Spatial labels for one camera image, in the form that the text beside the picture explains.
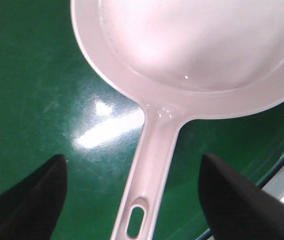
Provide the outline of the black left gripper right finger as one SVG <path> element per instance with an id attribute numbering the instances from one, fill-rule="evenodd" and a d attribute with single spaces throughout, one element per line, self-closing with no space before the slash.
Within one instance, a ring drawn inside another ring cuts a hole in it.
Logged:
<path id="1" fill-rule="evenodd" d="M 212 153 L 201 159 L 199 201 L 216 240 L 284 240 L 284 203 Z"/>

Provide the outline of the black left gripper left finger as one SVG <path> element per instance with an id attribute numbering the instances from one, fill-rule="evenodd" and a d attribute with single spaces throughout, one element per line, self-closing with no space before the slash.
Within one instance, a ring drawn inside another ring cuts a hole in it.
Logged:
<path id="1" fill-rule="evenodd" d="M 67 190 L 67 161 L 57 154 L 0 194 L 0 240 L 49 240 Z"/>

